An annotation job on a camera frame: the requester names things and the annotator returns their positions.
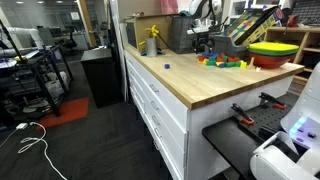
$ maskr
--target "gray carpet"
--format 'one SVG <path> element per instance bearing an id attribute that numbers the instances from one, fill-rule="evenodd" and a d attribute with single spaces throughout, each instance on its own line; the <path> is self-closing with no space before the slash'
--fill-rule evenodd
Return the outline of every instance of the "gray carpet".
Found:
<path id="1" fill-rule="evenodd" d="M 86 118 L 47 129 L 45 140 L 53 164 L 69 180 L 170 179 L 136 107 L 123 102 L 97 109 L 80 62 L 69 65 L 75 80 L 66 101 L 89 97 L 89 112 Z M 0 134 L 0 143 L 9 133 Z M 41 135 L 42 131 L 29 127 L 0 148 L 0 179 L 61 179 L 46 160 L 43 143 L 17 153 L 23 138 Z"/>

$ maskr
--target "yellow plate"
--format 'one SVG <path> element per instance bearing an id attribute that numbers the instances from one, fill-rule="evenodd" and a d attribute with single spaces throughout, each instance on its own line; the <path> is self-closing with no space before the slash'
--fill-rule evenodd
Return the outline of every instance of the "yellow plate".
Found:
<path id="1" fill-rule="evenodd" d="M 292 44 L 282 44 L 274 42 L 259 42 L 249 45 L 249 49 L 267 50 L 267 51 L 294 51 L 298 50 L 299 46 Z"/>

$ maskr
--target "white robot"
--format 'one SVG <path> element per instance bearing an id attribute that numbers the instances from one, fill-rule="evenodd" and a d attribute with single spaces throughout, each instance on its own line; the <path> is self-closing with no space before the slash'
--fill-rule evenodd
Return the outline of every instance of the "white robot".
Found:
<path id="1" fill-rule="evenodd" d="M 258 180 L 316 180 L 320 172 L 320 63 L 291 111 L 281 120 L 287 132 L 278 132 L 254 151 L 251 170 Z M 283 141 L 297 155 L 293 141 L 305 148 L 295 163 L 282 151 L 270 145 L 276 139 Z"/>

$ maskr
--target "colorful stacking toy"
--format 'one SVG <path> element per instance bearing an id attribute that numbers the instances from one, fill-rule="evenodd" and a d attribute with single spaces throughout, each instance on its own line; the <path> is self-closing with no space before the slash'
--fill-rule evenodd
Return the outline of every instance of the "colorful stacking toy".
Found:
<path id="1" fill-rule="evenodd" d="M 202 54 L 198 57 L 198 63 L 206 66 L 216 66 L 219 68 L 240 67 L 247 68 L 247 63 L 240 60 L 239 57 L 229 57 L 224 53 L 221 54 Z"/>
<path id="2" fill-rule="evenodd" d="M 249 58 L 255 58 L 255 66 L 273 69 L 294 59 L 298 49 L 296 45 L 259 42 L 249 45 Z"/>

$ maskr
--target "red toy block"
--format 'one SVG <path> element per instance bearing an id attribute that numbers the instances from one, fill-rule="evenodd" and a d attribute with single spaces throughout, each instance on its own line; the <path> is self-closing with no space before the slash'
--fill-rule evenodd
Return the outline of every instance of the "red toy block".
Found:
<path id="1" fill-rule="evenodd" d="M 207 57 L 205 57 L 205 56 L 200 56 L 199 58 L 198 58 L 198 61 L 200 61 L 200 62 L 202 62 L 204 59 L 206 59 Z"/>
<path id="2" fill-rule="evenodd" d="M 223 62 L 221 56 L 218 56 L 218 57 L 217 57 L 216 62 Z"/>
<path id="3" fill-rule="evenodd" d="M 228 62 L 235 62 L 235 60 L 232 57 L 228 57 Z"/>

